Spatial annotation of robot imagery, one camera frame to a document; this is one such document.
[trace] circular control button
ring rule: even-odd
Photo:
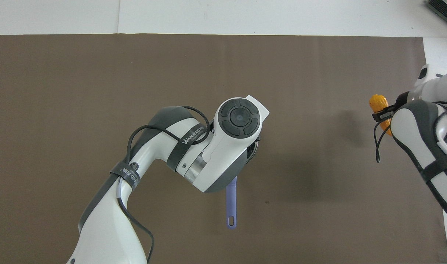
[[[227,103],[225,103],[225,105],[223,105],[221,107],[220,116],[222,116],[222,117],[228,116],[230,110],[236,106],[237,106],[237,101],[235,101],[235,100],[228,101]]]
[[[256,127],[258,126],[258,123],[259,123],[259,121],[257,118],[251,119],[251,124],[249,126],[245,127],[245,129],[243,130],[243,132],[245,132],[245,135],[249,135],[253,131],[255,131]]]
[[[244,127],[250,121],[250,114],[244,108],[236,108],[230,113],[230,121],[237,127]]]
[[[249,100],[246,99],[240,100],[240,105],[250,110],[252,115],[256,115],[258,113],[258,108]]]
[[[230,134],[234,136],[240,136],[240,129],[238,127],[235,127],[234,125],[230,124],[228,120],[222,121],[222,127],[225,129],[225,131],[229,132]]]

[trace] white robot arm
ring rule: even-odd
[[[85,209],[67,263],[147,263],[123,204],[150,164],[165,161],[202,192],[224,189],[252,156],[268,115],[251,96],[232,98],[218,108],[210,133],[212,127],[200,124],[184,107],[161,109]]]
[[[413,90],[400,95],[394,105],[380,111],[372,108],[376,121],[391,118],[395,142],[447,213],[447,74],[425,65]]]

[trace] black strap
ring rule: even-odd
[[[175,148],[171,151],[166,164],[170,169],[176,172],[178,164],[183,159],[186,152],[189,150],[193,142],[195,142],[202,134],[207,131],[206,126],[201,123],[193,126],[180,141],[176,144]]]
[[[140,182],[140,176],[125,162],[118,162],[110,173],[122,177],[132,187],[132,190],[134,190]]]
[[[376,112],[372,114],[375,122],[383,122],[393,117],[396,111],[395,105],[390,105],[388,107],[383,108],[380,112]]]
[[[421,176],[423,177],[423,180],[426,183],[428,183],[430,179],[435,177],[437,174],[440,174],[440,172],[445,171],[446,169],[447,169],[447,155],[445,155],[441,159],[432,162],[427,167],[425,167],[421,172]]]

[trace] orange corn toy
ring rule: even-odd
[[[372,111],[374,113],[378,113],[382,111],[385,107],[388,107],[388,102],[383,95],[373,95],[369,100],[369,105],[371,106]],[[380,127],[383,130],[386,130],[386,128],[390,125],[390,120],[391,119],[383,121],[380,124]],[[392,131],[390,129],[388,129],[386,133],[389,134],[390,136],[392,135]]]

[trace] white casing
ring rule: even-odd
[[[260,115],[259,126],[253,135],[245,139],[230,137],[222,130],[219,122],[217,122],[220,108],[229,100],[226,100],[219,106],[214,116],[214,137],[202,153],[202,159],[207,164],[193,182],[193,185],[201,192],[206,191],[240,157],[242,152],[253,144],[261,132],[263,121],[269,115],[269,111],[264,105],[254,99],[254,97],[248,95],[245,99],[252,102],[258,108]]]
[[[215,136],[210,133],[205,141],[191,145],[180,164],[178,164],[177,172],[185,175],[189,164],[196,160],[196,157],[200,154],[205,154],[207,164],[193,183],[202,192],[256,140],[261,131],[261,124],[269,111],[253,97],[247,96],[246,99],[254,103],[260,112],[260,126],[254,135],[247,139],[238,140],[233,137],[226,137],[226,134],[219,127],[215,127]],[[166,129],[181,138],[198,123],[194,118],[187,118]],[[133,162],[138,164],[136,172],[142,178],[154,160],[160,159],[166,162],[176,144],[176,140],[161,132],[146,142],[129,164]],[[131,192],[130,185],[122,184],[121,197],[125,206],[127,206]],[[70,264],[73,258],[75,264],[147,263],[140,241],[130,221],[117,204],[116,197],[115,183],[112,184],[86,219],[77,246],[67,264]]]
[[[427,102],[447,102],[447,71],[424,65],[427,68],[425,77],[418,79],[415,87],[408,93],[408,101],[424,100]],[[444,109],[437,105],[438,115]],[[395,112],[391,120],[391,130],[397,140],[407,146],[413,153],[422,168],[435,161],[434,156],[421,138],[416,119],[409,109],[403,108]],[[447,133],[447,118],[442,118],[436,128],[439,146],[444,154],[447,154],[447,145],[442,140]],[[442,198],[447,202],[447,175],[441,172],[431,179],[431,183],[437,189]]]
[[[424,65],[421,69],[424,68],[427,68],[427,73],[416,81],[414,89],[408,93],[408,101],[447,102],[447,71],[431,65]]]
[[[440,106],[438,106],[438,110],[439,115],[444,111]],[[439,134],[441,134],[442,128],[447,128],[447,118],[443,118],[443,120],[445,123],[439,122],[438,124]],[[395,138],[411,150],[422,168],[435,161],[435,157],[421,138],[416,119],[409,109],[403,108],[395,113],[391,120],[391,130]],[[441,172],[431,179],[431,183],[447,202],[447,175]]]
[[[182,137],[190,127],[198,123],[194,118],[187,118],[171,125],[167,130]],[[143,145],[131,160],[131,163],[138,164],[139,176],[143,177],[155,159],[166,161],[176,143],[176,140],[161,132]],[[190,149],[198,149],[197,151],[201,152],[205,145],[207,144],[193,145]],[[131,192],[130,185],[122,184],[121,196],[125,206]],[[131,222],[117,204],[116,183],[110,187],[85,221],[77,246],[67,264],[70,264],[73,258],[75,264],[147,263]]]

